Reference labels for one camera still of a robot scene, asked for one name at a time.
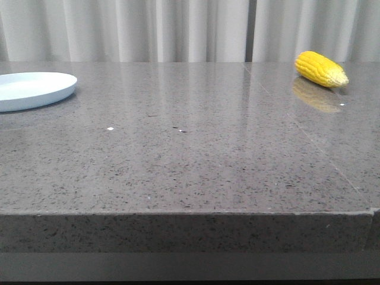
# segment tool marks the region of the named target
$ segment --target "speckled stone surface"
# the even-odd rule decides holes
[[[325,113],[308,82],[293,94],[292,64],[0,63],[27,71],[78,84],[62,102],[0,114],[1,252],[366,247],[378,83],[319,95],[334,105]]]
[[[380,250],[380,210],[377,210],[373,216],[372,226],[365,249],[370,251]]]

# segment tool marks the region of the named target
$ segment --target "white curtain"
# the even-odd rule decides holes
[[[0,0],[1,61],[380,61],[380,0]]]
[[[304,50],[380,61],[380,1],[258,0],[253,61],[290,61]]]

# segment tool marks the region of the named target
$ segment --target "yellow corn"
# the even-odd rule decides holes
[[[303,78],[293,81],[293,93],[306,104],[324,113],[336,113],[341,109],[339,97],[331,90]]]
[[[324,87],[342,87],[349,83],[342,66],[316,52],[302,52],[294,65],[302,76]]]

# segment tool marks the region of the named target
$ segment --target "gray countertop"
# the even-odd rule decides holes
[[[78,78],[0,113],[0,252],[380,249],[380,64],[0,62]]]

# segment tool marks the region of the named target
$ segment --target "white plate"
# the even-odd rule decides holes
[[[70,96],[77,78],[58,72],[0,75],[0,112],[41,107]]]

